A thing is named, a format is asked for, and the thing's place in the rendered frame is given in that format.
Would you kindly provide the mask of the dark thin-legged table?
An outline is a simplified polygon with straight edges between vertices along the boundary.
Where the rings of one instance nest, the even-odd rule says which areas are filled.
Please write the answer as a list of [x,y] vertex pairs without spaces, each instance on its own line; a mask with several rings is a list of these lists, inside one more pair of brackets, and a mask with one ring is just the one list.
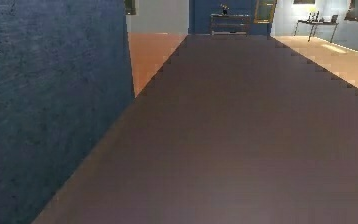
[[330,37],[330,39],[329,39],[329,42],[332,42],[332,41],[333,41],[333,38],[334,38],[334,35],[335,35],[335,33],[336,33],[336,30],[337,30],[337,28],[338,28],[338,23],[337,23],[337,22],[316,22],[316,21],[309,21],[309,20],[298,20],[298,21],[296,22],[296,26],[295,26],[293,35],[296,35],[296,34],[297,34],[300,24],[306,24],[306,25],[310,25],[310,26],[311,26],[311,29],[310,29],[309,35],[308,35],[308,39],[307,39],[308,42],[311,41],[311,38],[312,38],[312,37],[315,37],[315,36],[316,36],[316,31],[317,31],[317,28],[318,28],[319,26],[333,26],[334,29],[333,29],[332,34],[331,34],[331,37]]

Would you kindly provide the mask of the gold framed picture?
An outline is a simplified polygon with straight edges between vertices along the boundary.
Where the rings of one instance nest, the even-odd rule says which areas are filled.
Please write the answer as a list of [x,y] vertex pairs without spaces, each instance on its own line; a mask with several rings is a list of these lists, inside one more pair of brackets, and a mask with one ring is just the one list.
[[254,22],[271,23],[273,21],[277,0],[256,0]]

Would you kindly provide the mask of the dark framed picture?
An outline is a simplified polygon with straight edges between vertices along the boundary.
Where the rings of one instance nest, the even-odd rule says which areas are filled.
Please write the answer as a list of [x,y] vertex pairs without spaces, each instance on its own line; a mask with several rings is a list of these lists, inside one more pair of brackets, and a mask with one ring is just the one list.
[[125,11],[127,15],[135,15],[136,14],[136,4],[135,0],[124,0],[125,3]]

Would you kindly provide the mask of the dark wooden shelf unit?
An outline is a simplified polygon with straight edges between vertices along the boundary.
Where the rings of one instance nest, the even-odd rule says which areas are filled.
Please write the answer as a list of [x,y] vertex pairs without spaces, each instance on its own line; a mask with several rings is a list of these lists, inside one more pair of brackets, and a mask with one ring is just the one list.
[[217,34],[243,34],[248,35],[251,24],[250,15],[222,15],[211,14],[209,33],[211,35]]

